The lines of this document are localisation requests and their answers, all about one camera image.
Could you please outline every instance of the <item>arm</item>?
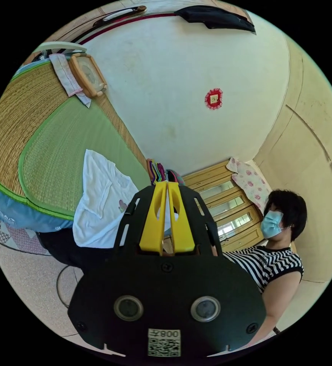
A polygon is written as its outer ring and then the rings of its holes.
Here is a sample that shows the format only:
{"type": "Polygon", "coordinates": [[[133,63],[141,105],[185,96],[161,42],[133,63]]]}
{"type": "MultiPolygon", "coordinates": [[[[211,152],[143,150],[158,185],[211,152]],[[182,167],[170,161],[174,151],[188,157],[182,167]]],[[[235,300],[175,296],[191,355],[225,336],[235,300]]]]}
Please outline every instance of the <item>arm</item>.
{"type": "Polygon", "coordinates": [[[244,348],[262,340],[273,330],[296,293],[300,281],[301,273],[296,271],[284,274],[268,283],[262,294],[266,318],[253,339],[244,348]]]}

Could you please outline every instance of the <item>blue face mask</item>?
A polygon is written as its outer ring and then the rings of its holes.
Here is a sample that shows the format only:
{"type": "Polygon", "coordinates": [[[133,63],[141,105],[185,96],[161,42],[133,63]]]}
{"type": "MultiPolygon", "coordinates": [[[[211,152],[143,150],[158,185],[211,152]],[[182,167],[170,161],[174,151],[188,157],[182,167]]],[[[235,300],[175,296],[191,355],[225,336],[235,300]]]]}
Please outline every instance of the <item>blue face mask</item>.
{"type": "Polygon", "coordinates": [[[261,232],[265,239],[272,238],[282,232],[279,223],[282,221],[283,214],[278,211],[269,211],[261,222],[261,232]]]}

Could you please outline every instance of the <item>striped shirt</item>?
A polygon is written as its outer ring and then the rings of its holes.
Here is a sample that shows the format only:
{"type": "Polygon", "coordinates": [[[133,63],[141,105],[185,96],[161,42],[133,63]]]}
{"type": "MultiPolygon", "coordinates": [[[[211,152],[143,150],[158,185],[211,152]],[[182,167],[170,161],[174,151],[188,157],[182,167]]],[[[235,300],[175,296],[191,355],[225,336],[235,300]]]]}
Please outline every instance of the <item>striped shirt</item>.
{"type": "Polygon", "coordinates": [[[303,275],[301,258],[293,253],[291,248],[267,249],[264,246],[256,246],[224,252],[223,255],[248,272],[261,293],[269,282],[286,273],[298,271],[301,278],[303,275]]]}

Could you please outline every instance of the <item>screw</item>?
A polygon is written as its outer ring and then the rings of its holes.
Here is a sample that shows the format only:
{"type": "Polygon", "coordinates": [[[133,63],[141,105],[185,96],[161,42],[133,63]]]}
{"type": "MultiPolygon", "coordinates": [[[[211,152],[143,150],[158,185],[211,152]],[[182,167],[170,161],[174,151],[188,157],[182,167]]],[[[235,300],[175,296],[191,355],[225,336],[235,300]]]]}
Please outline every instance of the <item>screw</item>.
{"type": "Polygon", "coordinates": [[[161,269],[164,272],[168,273],[168,272],[171,272],[174,269],[174,265],[171,264],[170,262],[165,262],[165,263],[162,263],[161,269]]]}
{"type": "Polygon", "coordinates": [[[81,332],[85,332],[87,330],[86,324],[82,323],[81,321],[79,321],[77,323],[77,329],[81,332]]]}
{"type": "Polygon", "coordinates": [[[258,328],[258,324],[257,323],[252,323],[250,324],[247,328],[246,328],[246,333],[247,334],[251,334],[254,333],[258,328]]]}

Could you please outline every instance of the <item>woman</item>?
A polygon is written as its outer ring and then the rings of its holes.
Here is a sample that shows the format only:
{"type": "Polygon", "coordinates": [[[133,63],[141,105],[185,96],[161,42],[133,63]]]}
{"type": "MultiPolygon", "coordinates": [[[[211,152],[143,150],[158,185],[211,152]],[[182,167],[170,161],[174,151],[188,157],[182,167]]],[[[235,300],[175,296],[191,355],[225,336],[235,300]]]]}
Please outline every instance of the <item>woman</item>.
{"type": "Polygon", "coordinates": [[[275,190],[270,193],[264,210],[261,231],[267,245],[234,252],[224,252],[226,259],[240,265],[256,282],[262,293],[266,318],[245,347],[265,338],[276,326],[288,307],[303,275],[300,257],[293,253],[290,243],[305,228],[306,203],[291,191],[275,190]]]}

